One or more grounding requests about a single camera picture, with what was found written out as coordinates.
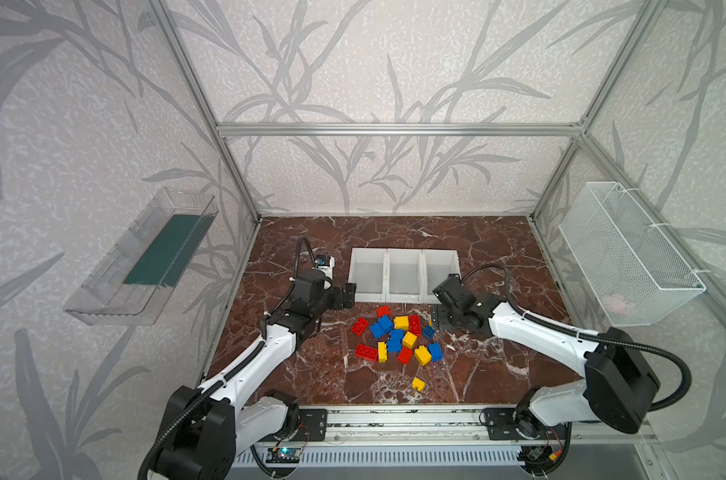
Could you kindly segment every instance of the blue lego brick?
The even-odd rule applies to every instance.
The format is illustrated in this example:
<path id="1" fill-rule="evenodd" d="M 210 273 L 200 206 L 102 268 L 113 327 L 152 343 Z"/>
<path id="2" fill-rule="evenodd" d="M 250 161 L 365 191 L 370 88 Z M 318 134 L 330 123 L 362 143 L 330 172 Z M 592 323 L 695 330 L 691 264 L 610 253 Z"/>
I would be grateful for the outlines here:
<path id="1" fill-rule="evenodd" d="M 398 339 L 389 339 L 387 341 L 387 351 L 398 353 L 401 350 L 401 341 Z"/>
<path id="2" fill-rule="evenodd" d="M 390 320 L 390 317 L 387 315 L 379 317 L 379 321 L 377 323 L 385 333 L 389 332 L 393 328 L 392 320 Z"/>
<path id="3" fill-rule="evenodd" d="M 371 333 L 374 334 L 374 338 L 376 338 L 376 339 L 380 339 L 385 335 L 385 331 L 381 328 L 381 325 L 379 325 L 378 323 L 374 323 L 373 325 L 371 325 L 368 328 L 371 329 Z"/>
<path id="4" fill-rule="evenodd" d="M 406 332 L 400 329 L 395 329 L 390 332 L 390 339 L 391 340 L 403 340 L 403 337 L 405 336 Z"/>
<path id="5" fill-rule="evenodd" d="M 438 360 L 443 360 L 443 350 L 441 350 L 441 346 L 437 343 L 431 343 L 427 345 L 427 349 L 430 351 L 430 355 L 432 355 L 432 361 L 437 362 Z"/>

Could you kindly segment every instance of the lego brick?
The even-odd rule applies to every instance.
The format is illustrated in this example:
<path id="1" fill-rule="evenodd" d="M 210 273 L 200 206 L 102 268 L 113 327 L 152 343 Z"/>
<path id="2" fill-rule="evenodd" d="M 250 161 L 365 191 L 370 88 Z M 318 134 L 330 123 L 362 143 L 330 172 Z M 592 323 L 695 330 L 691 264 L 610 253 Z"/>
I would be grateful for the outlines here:
<path id="1" fill-rule="evenodd" d="M 390 307 L 385 305 L 385 306 L 380 306 L 376 309 L 376 315 L 377 315 L 377 317 L 385 316 L 385 315 L 392 315 L 392 312 L 390 312 Z"/>
<path id="2" fill-rule="evenodd" d="M 397 316 L 395 318 L 395 328 L 399 330 L 408 330 L 408 317 L 406 315 Z"/>
<path id="3" fill-rule="evenodd" d="M 411 355 L 413 355 L 413 354 L 414 354 L 413 350 L 407 349 L 407 348 L 403 348 L 403 349 L 401 349 L 401 352 L 397 354 L 397 360 L 400 363 L 402 363 L 404 365 L 407 365 L 408 364 L 408 360 L 411 359 Z"/>
<path id="4" fill-rule="evenodd" d="M 388 333 L 390 330 L 392 330 L 392 320 L 390 320 L 390 317 L 388 317 L 387 315 L 384 315 L 382 318 L 380 318 L 378 323 L 381 329 L 385 331 L 385 333 Z"/>
<path id="5" fill-rule="evenodd" d="M 376 339 L 380 339 L 385 335 L 384 329 L 382 329 L 381 325 L 379 325 L 378 323 L 374 323 L 368 328 L 371 329 L 371 333 L 374 334 L 374 338 Z"/>
<path id="6" fill-rule="evenodd" d="M 403 330 L 393 330 L 390 332 L 390 340 L 402 341 L 404 336 L 406 336 L 406 332 Z"/>
<path id="7" fill-rule="evenodd" d="M 406 332 L 405 336 L 403 337 L 403 346 L 407 349 L 413 349 L 414 343 L 416 343 L 416 335 L 411 332 Z"/>
<path id="8" fill-rule="evenodd" d="M 421 324 L 419 323 L 418 315 L 408 316 L 408 331 L 416 336 L 421 335 Z"/>
<path id="9" fill-rule="evenodd" d="M 424 335 L 426 338 L 432 340 L 433 335 L 435 334 L 435 329 L 431 326 L 427 325 L 425 328 L 421 330 L 421 334 Z"/>
<path id="10" fill-rule="evenodd" d="M 366 321 L 365 318 L 360 317 L 358 321 L 355 322 L 355 324 L 352 326 L 352 332 L 357 336 L 363 335 L 363 332 L 365 331 L 367 326 L 368 321 Z"/>
<path id="11" fill-rule="evenodd" d="M 387 343 L 379 342 L 378 345 L 379 350 L 379 363 L 384 363 L 387 361 Z"/>
<path id="12" fill-rule="evenodd" d="M 443 350 L 441 350 L 440 345 L 437 343 L 431 343 L 427 345 L 427 349 L 430 351 L 430 355 L 432 355 L 433 362 L 443 360 Z"/>
<path id="13" fill-rule="evenodd" d="M 432 355 L 430 355 L 430 351 L 427 350 L 424 345 L 414 350 L 414 356 L 416 357 L 417 362 L 419 362 L 419 365 L 421 366 L 425 366 L 427 363 L 430 362 L 430 360 L 432 360 Z"/>
<path id="14" fill-rule="evenodd" d="M 417 392 L 421 392 L 425 389 L 425 383 L 422 380 L 414 377 L 414 381 L 411 382 L 411 387 L 415 388 Z"/>
<path id="15" fill-rule="evenodd" d="M 355 356 L 359 359 L 368 360 L 369 362 L 376 362 L 379 352 L 374 348 L 358 343 L 358 348 L 355 349 Z"/>
<path id="16" fill-rule="evenodd" d="M 398 353 L 401 350 L 401 340 L 389 339 L 387 341 L 387 351 L 392 353 Z"/>

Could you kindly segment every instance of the red marble surface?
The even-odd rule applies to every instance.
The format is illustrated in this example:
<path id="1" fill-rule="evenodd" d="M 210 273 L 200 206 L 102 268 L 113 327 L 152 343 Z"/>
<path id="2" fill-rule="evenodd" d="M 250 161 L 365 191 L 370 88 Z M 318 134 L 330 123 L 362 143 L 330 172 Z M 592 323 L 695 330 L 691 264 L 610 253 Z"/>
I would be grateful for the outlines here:
<path id="1" fill-rule="evenodd" d="M 569 322 L 560 293 L 536 239 L 522 216 L 463 217 L 294 217 L 262 222 L 233 309 L 209 370 L 232 362 L 258 335 L 262 312 L 270 310 L 289 285 L 296 238 L 309 237 L 316 253 L 335 256 L 335 284 L 349 274 L 352 247 L 432 248 L 456 250 L 461 271 L 490 262 L 512 270 L 512 291 L 522 308 Z M 309 257 L 304 254 L 302 266 Z M 503 278 L 491 270 L 469 282 L 473 293 L 502 293 Z M 438 330 L 444 360 L 419 366 L 390 356 L 386 363 L 355 357 L 359 342 L 376 347 L 369 330 L 350 331 L 359 316 L 376 321 L 374 303 L 324 314 L 318 335 L 284 361 L 265 380 L 256 398 L 269 389 L 297 396 L 302 405 L 349 403 L 517 403 L 531 386 L 556 386 L 576 375 L 565 366 L 514 342 Z M 431 306 L 390 304 L 393 315 L 417 314 L 422 326 Z M 416 346 L 426 345 L 420 336 Z M 411 388 L 414 376 L 427 384 Z"/>

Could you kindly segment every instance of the black mounting plate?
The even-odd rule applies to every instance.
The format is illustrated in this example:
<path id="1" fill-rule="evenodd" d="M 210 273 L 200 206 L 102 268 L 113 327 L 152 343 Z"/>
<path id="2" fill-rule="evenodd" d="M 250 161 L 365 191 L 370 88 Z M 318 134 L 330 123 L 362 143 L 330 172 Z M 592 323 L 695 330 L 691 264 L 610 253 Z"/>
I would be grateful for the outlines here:
<path id="1" fill-rule="evenodd" d="M 287 442 L 322 442 L 325 440 L 326 420 L 329 411 L 325 408 L 299 408 L 299 424 L 307 427 L 300 428 L 294 436 L 287 438 Z M 260 442 L 274 442 L 272 434 L 259 440 Z"/>
<path id="2" fill-rule="evenodd" d="M 513 420 L 514 412 L 515 408 L 513 407 L 491 407 L 483 409 L 481 412 L 481 423 L 488 430 L 489 440 L 531 440 L 531 438 L 522 436 L 515 429 L 515 422 Z M 560 425 L 552 427 L 552 430 L 562 442 L 566 435 L 566 426 L 561 423 Z M 550 427 L 544 427 L 544 429 L 538 432 L 538 437 L 534 439 L 548 442 L 548 432 L 550 433 L 550 441 L 556 442 L 555 436 L 550 432 Z"/>

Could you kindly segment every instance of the leaf pattern wallpaper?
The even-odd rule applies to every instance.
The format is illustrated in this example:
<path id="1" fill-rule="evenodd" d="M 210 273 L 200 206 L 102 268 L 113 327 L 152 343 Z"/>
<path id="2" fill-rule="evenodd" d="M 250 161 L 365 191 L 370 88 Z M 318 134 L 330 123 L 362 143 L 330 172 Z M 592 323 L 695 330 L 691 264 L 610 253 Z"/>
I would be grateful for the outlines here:
<path id="1" fill-rule="evenodd" d="M 726 287 L 726 2 L 667 2 L 590 133 Z M 588 154 L 578 154 L 537 219 L 573 308 L 600 329 L 608 325 L 602 309 L 557 227 L 584 183 L 601 180 Z M 686 398 L 648 416 L 678 477 L 725 480 L 720 321 L 694 300 L 655 326 L 629 331 L 678 352 L 692 368 Z M 668 362 L 649 360 L 661 378 L 677 378 Z"/>
<path id="2" fill-rule="evenodd" d="M 156 324 L 63 312 L 161 186 L 219 215 Z M 253 231 L 143 2 L 0 1 L 0 478 L 136 475 Z"/>
<path id="3" fill-rule="evenodd" d="M 569 123 L 641 2 L 168 4 L 219 122 Z M 527 214 L 567 139 L 228 141 L 268 215 Z"/>

